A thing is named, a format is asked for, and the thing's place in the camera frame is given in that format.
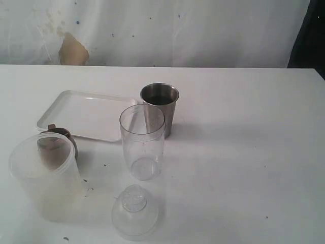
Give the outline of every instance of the white plastic tray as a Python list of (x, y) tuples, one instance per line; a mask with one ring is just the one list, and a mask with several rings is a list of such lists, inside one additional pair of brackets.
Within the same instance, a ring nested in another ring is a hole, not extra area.
[(49, 124), (68, 129), (72, 135), (101, 141), (120, 140), (119, 117), (135, 99), (83, 91), (63, 91), (37, 122), (46, 131)]

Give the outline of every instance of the white wall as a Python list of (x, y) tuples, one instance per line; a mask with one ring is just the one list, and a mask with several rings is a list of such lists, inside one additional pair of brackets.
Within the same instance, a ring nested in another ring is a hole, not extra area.
[(88, 50), (88, 65), (286, 67), (308, 4), (0, 0), (0, 63), (59, 64), (62, 33), (70, 32)]

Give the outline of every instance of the white table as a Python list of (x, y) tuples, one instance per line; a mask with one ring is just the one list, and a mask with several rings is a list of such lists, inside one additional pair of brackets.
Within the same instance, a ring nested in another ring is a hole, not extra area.
[[(1, 243), (129, 243), (110, 211), (130, 184), (159, 199), (149, 243), (324, 243), (325, 81), (314, 70), (0, 66), (0, 77)], [(38, 217), (9, 175), (14, 146), (63, 90), (139, 98), (151, 82), (180, 91), (161, 176), (137, 181), (120, 143), (77, 138), (92, 202), (77, 223)]]

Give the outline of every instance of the cup rim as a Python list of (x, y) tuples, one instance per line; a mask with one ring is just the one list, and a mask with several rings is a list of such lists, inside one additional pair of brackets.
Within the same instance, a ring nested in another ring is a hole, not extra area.
[[(18, 150), (20, 150), (25, 144), (27, 144), (35, 139), (42, 139), (42, 138), (46, 138), (46, 137), (50, 137), (50, 136), (63, 139), (65, 142), (67, 142), (70, 145), (70, 148), (71, 148), (66, 160), (58, 168), (51, 171), (50, 173), (47, 173), (47, 174), (44, 174), (44, 175), (41, 175), (38, 177), (23, 176), (19, 171), (13, 170), (14, 162), (13, 162), (12, 158), (14, 157), (14, 155), (17, 153)], [(59, 175), (60, 173), (62, 173), (72, 163), (73, 160), (71, 160), (71, 158), (73, 158), (74, 155), (75, 155), (75, 147), (66, 136), (61, 135), (59, 133), (54, 133), (54, 132), (44, 132), (44, 133), (40, 133), (40, 134), (33, 135), (31, 137), (28, 137), (27, 139), (20, 142), (17, 146), (15, 146), (15, 148), (13, 149), (13, 151), (11, 152), (11, 154), (9, 156), (9, 171), (12, 176), (19, 178), (19, 179), (23, 179), (23, 180), (43, 179), (43, 178), (48, 177), (49, 175)]]
[[(157, 104), (148, 103), (148, 102), (147, 102), (147, 101), (142, 97), (143, 90), (144, 90), (145, 88), (147, 88), (148, 86), (150, 86), (150, 85), (156, 85), (156, 84), (159, 84), (159, 85), (166, 85), (166, 86), (169, 86), (170, 88), (174, 89), (174, 90), (177, 92), (177, 98), (176, 98), (174, 101), (172, 101), (171, 103), (163, 104), (163, 105), (157, 105)], [(144, 102), (146, 102), (147, 104), (150, 104), (150, 105), (152, 105), (152, 106), (156, 106), (156, 107), (158, 107), (158, 106), (168, 106), (168, 105), (170, 105), (170, 104), (174, 104), (174, 103), (177, 102), (177, 100), (179, 99), (179, 92), (178, 92), (178, 89), (177, 89), (176, 87), (174, 87), (173, 85), (169, 85), (169, 84), (166, 84), (166, 83), (158, 82), (158, 83), (151, 83), (151, 84), (148, 84), (148, 85), (146, 85), (145, 87), (143, 87), (143, 88), (141, 89), (141, 91), (140, 91), (140, 97), (141, 97), (142, 101), (144, 101)]]
[(127, 131), (127, 132), (129, 132), (129, 133), (131, 133), (131, 134), (133, 134), (133, 135), (145, 136), (145, 135), (151, 135), (151, 134), (153, 134), (153, 133), (159, 131), (162, 127), (165, 126), (166, 119), (165, 119), (164, 112), (163, 112), (160, 108), (158, 108), (158, 107), (155, 106), (157, 109), (160, 110), (160, 112), (162, 113), (162, 116), (163, 116), (163, 118), (164, 118), (164, 121), (162, 122), (162, 125), (161, 125), (158, 129), (156, 129), (155, 131), (150, 132), (150, 133), (134, 133), (134, 132), (132, 132), (132, 131), (127, 130), (127, 129), (122, 125), (122, 122), (121, 122), (122, 115), (123, 115), (124, 112), (126, 112), (128, 109), (133, 108), (133, 107), (136, 107), (136, 106), (143, 106), (143, 107), (144, 107), (144, 106), (152, 106), (152, 105), (150, 105), (150, 104), (136, 104), (136, 105), (132, 105), (132, 106), (130, 106), (130, 107), (124, 109), (123, 112), (122, 112), (121, 115), (120, 115), (120, 119), (119, 119), (119, 121), (120, 121), (120, 126), (121, 126), (125, 131)]

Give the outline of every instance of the stainless steel cup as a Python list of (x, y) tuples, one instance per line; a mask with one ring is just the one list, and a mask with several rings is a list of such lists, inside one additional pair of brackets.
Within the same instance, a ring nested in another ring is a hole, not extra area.
[[(140, 92), (140, 97), (145, 104), (156, 106), (163, 111), (166, 123), (165, 138), (167, 138), (171, 133), (176, 101), (179, 98), (177, 89), (168, 84), (154, 83), (145, 86)], [(146, 116), (148, 123), (155, 120), (155, 114), (150, 110), (147, 111)]]

